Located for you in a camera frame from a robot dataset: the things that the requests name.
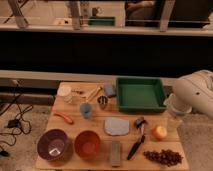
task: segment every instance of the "wall socket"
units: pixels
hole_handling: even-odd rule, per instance
[[[18,79],[11,79],[11,81],[15,86],[17,86],[17,87],[20,86],[20,81]]]

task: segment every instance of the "wooden table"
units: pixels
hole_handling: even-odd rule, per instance
[[[60,84],[62,85],[70,85],[72,89],[76,90],[83,90],[83,91],[90,91],[95,87],[102,86],[100,83],[68,83],[63,82]],[[149,122],[149,129],[148,135],[146,136],[146,141],[144,144],[140,146],[136,154],[133,158],[128,161],[126,157],[133,145],[133,143],[138,139],[139,132],[133,126],[133,122],[141,116],[140,115],[128,115],[125,113],[121,113],[118,111],[116,106],[116,98],[110,98],[108,106],[101,110],[99,105],[96,102],[97,98],[94,98],[90,104],[92,104],[92,111],[93,117],[91,120],[84,119],[79,111],[79,105],[85,100],[81,97],[76,97],[75,101],[72,104],[68,104],[63,101],[61,97],[57,97],[52,108],[52,112],[47,124],[47,129],[54,129],[60,128],[63,129],[69,136],[72,141],[69,149],[67,150],[66,154],[63,158],[48,162],[40,157],[38,157],[36,162],[36,168],[38,169],[73,169],[73,170],[150,170],[150,171],[160,171],[160,170],[178,170],[178,171],[185,171],[188,170],[188,163],[180,143],[178,134],[176,129],[168,129],[168,136],[164,141],[157,142],[155,139],[150,135],[150,129],[152,129],[155,125],[163,125],[167,127],[168,125],[168,118],[169,114],[164,112],[162,114],[144,114],[143,116]],[[64,120],[60,117],[53,116],[55,112],[62,112],[70,115],[73,120],[74,124],[69,125],[64,122]],[[108,116],[118,117],[127,119],[130,121],[130,133],[126,136],[109,136],[105,133],[104,127],[104,120]],[[76,136],[84,130],[93,130],[99,134],[101,137],[101,151],[99,155],[92,161],[84,161],[82,160],[73,149],[73,142]],[[109,156],[110,156],[110,145],[112,140],[119,140],[122,144],[121,148],[121,166],[118,168],[113,168],[110,166]],[[151,162],[147,160],[144,155],[143,151],[146,150],[157,150],[161,151],[161,149],[171,149],[173,151],[179,152],[183,156],[182,164],[178,164],[176,166],[167,167],[162,166],[158,163]]]

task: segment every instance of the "brown beans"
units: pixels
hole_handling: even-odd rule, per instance
[[[182,156],[178,152],[173,152],[169,149],[161,150],[161,152],[145,151],[143,154],[147,159],[167,165],[168,167],[182,163]]]

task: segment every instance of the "apple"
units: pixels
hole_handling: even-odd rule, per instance
[[[157,125],[152,130],[152,135],[159,141],[167,136],[167,129],[164,126]]]

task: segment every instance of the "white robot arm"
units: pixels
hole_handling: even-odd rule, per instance
[[[192,108],[213,119],[213,73],[201,70],[178,78],[165,104],[171,113],[186,114]]]

